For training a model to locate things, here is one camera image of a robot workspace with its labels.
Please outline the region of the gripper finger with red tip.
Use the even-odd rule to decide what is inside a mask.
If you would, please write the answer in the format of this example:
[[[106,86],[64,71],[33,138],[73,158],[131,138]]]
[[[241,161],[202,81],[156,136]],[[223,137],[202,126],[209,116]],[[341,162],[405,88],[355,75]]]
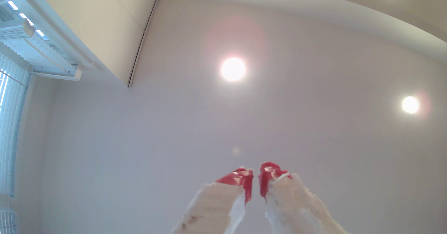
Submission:
[[[172,234],[234,234],[252,197],[253,170],[238,168],[205,184],[192,199]]]
[[[274,234],[348,234],[298,174],[265,162],[260,166],[259,183]]]

